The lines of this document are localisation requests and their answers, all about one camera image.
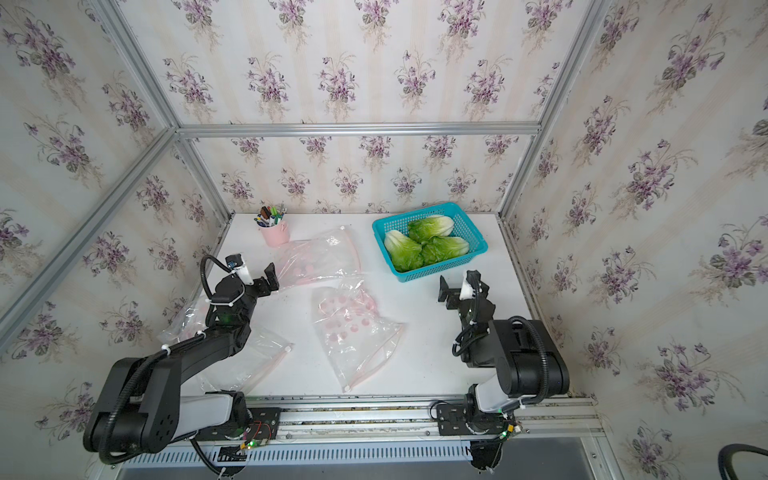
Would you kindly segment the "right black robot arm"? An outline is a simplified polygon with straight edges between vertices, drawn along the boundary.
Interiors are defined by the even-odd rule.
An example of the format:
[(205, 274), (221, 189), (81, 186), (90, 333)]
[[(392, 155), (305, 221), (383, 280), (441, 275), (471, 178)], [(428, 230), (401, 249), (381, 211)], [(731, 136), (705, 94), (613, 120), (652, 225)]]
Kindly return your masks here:
[(521, 431), (517, 411), (570, 389), (570, 372), (545, 324), (520, 315), (497, 319), (489, 290), (477, 270), (466, 271), (457, 288), (439, 279), (437, 301), (455, 311), (462, 326), (452, 355), (468, 367), (493, 371), (489, 380), (471, 385), (461, 402), (433, 401), (429, 415), (441, 436), (504, 439)]

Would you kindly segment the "teal plastic basket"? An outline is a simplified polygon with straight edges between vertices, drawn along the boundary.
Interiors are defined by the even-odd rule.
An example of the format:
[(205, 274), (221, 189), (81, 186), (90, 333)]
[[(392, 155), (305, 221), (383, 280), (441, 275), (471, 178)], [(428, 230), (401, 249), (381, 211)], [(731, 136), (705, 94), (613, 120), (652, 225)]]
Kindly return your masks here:
[(401, 283), (466, 264), (488, 250), (479, 229), (452, 202), (376, 220), (372, 229)]

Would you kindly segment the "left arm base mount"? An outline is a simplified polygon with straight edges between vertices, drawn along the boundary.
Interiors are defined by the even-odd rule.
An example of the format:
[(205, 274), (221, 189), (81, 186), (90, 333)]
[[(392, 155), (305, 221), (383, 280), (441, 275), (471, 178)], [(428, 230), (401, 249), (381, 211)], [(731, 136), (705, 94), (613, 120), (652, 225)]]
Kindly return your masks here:
[(195, 439), (200, 442), (229, 441), (245, 443), (251, 447), (263, 446), (277, 438), (280, 408), (248, 408), (249, 414), (243, 420), (231, 418), (219, 426), (200, 430)]

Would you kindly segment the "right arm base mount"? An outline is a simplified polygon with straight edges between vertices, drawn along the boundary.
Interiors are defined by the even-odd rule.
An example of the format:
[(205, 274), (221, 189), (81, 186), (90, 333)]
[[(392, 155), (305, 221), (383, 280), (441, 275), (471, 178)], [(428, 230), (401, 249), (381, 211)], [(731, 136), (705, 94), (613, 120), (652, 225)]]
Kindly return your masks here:
[(511, 416), (482, 412), (466, 403), (436, 400), (429, 406), (428, 414), (443, 437), (490, 435), (506, 438), (522, 431)]

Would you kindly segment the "zip-top bag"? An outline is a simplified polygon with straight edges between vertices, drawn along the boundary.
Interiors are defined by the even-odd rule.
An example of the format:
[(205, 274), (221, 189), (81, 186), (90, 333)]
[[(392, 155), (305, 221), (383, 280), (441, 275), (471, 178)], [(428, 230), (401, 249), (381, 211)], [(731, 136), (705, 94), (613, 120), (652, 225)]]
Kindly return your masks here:
[[(156, 338), (161, 344), (175, 344), (205, 328), (208, 303), (202, 296), (186, 301), (176, 298), (162, 312), (166, 327)], [(219, 361), (187, 380), (184, 394), (214, 391), (251, 392), (294, 349), (286, 338), (261, 326), (254, 326), (244, 348), (233, 357)]]
[(352, 392), (394, 355), (406, 325), (383, 317), (361, 276), (312, 293), (312, 323), (341, 390)]
[(308, 240), (284, 244), (278, 248), (275, 267), (281, 289), (362, 272), (360, 257), (347, 226), (333, 228)]

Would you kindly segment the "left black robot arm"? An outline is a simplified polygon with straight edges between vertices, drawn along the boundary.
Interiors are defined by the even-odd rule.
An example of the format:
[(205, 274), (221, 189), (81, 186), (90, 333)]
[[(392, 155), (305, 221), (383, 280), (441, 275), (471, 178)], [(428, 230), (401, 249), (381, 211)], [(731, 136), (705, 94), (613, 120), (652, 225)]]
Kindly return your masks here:
[(118, 360), (107, 376), (83, 431), (83, 447), (105, 465), (144, 454), (157, 454), (180, 440), (202, 448), (197, 435), (225, 427), (244, 434), (253, 414), (241, 391), (220, 390), (183, 398), (182, 385), (208, 367), (243, 350), (251, 334), (257, 302), (279, 290), (276, 267), (269, 264), (254, 278), (239, 254), (220, 261), (206, 254), (199, 263), (224, 271), (216, 286), (202, 284), (208, 310), (202, 330), (191, 338), (164, 345), (142, 358)]

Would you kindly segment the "chinese cabbage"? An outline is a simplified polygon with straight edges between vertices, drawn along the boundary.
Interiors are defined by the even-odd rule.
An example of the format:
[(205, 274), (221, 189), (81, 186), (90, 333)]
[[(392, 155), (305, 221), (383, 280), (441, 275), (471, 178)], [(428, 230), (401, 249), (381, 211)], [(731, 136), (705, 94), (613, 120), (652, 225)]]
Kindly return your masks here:
[(424, 266), (422, 245), (400, 231), (387, 232), (384, 246), (397, 272), (405, 273)]
[(423, 265), (433, 265), (467, 254), (469, 243), (460, 237), (434, 237), (422, 246)]
[(434, 237), (447, 237), (454, 228), (454, 220), (445, 215), (431, 215), (408, 223), (408, 237), (424, 244)]

